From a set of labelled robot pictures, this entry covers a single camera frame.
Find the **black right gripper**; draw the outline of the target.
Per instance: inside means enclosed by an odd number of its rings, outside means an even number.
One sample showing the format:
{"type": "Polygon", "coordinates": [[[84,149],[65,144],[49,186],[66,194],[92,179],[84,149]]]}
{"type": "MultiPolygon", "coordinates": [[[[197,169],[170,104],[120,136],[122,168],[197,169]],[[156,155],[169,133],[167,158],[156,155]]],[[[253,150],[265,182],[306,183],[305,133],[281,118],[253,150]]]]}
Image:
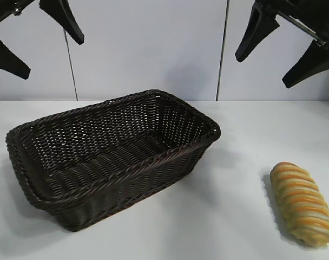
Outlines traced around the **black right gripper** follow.
{"type": "MultiPolygon", "coordinates": [[[[255,47],[280,25],[277,14],[299,20],[329,46],[329,0],[327,1],[256,1],[248,25],[235,52],[238,62],[244,61],[255,47]]],[[[313,40],[298,62],[285,74],[286,88],[329,70],[329,47],[313,40]]]]}

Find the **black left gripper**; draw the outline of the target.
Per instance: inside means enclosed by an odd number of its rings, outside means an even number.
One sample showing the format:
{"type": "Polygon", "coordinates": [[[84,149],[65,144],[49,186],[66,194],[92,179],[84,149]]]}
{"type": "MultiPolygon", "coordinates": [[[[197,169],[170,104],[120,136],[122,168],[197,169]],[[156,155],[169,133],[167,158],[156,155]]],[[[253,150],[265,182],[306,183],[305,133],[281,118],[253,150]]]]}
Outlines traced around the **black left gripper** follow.
{"type": "MultiPolygon", "coordinates": [[[[79,45],[84,34],[78,26],[67,0],[40,0],[40,8],[52,17],[79,45]]],[[[0,22],[21,13],[21,1],[0,0],[0,22]]],[[[0,69],[27,80],[31,69],[0,40],[0,69]]]]}

